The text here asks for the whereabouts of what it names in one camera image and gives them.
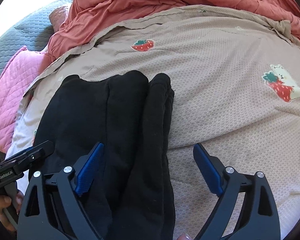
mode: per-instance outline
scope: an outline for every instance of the green strawberry leaf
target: green strawberry leaf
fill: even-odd
[[[137,42],[135,42],[135,46],[137,46],[137,45],[143,45],[143,44],[146,44],[147,43],[147,41],[146,40],[139,40],[139,41],[137,41]]]
[[[275,76],[273,72],[265,73],[264,76],[262,76],[262,78],[265,81],[269,81],[270,83],[278,81],[278,77]]]

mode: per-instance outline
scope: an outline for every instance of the strawberry print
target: strawberry print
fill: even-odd
[[[300,87],[281,65],[270,65],[272,71],[262,76],[265,84],[283,101],[289,103],[300,97]]]
[[[131,48],[137,51],[148,51],[149,49],[154,47],[154,41],[152,40],[140,40],[134,43]]]

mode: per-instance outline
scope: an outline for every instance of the strawberry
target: strawberry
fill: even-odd
[[[137,51],[147,51],[154,47],[154,41],[151,40],[140,40],[137,41],[131,48]]]
[[[283,101],[287,103],[291,101],[290,93],[293,87],[283,85],[283,82],[280,80],[277,82],[267,82],[266,84],[271,87]]]

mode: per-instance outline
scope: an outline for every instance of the black garment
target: black garment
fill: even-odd
[[[59,172],[105,145],[105,158],[82,204],[99,233],[115,239],[172,239],[175,210],[167,148],[174,92],[170,78],[149,83],[138,71],[100,82],[72,75],[62,82],[39,124],[34,145],[55,151],[33,167]]]

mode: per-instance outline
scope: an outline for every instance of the hand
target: hand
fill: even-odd
[[[23,202],[24,195],[23,193],[19,190],[16,196],[16,201],[18,203],[18,207],[16,208],[17,213],[20,212],[21,205]],[[8,218],[6,215],[3,213],[3,209],[7,208],[8,206],[11,205],[11,198],[7,196],[0,196],[0,222],[4,225],[4,227],[11,231],[15,232],[15,228],[13,225],[9,222]]]
[[[177,240],[192,240],[192,238],[188,234],[183,234]]]

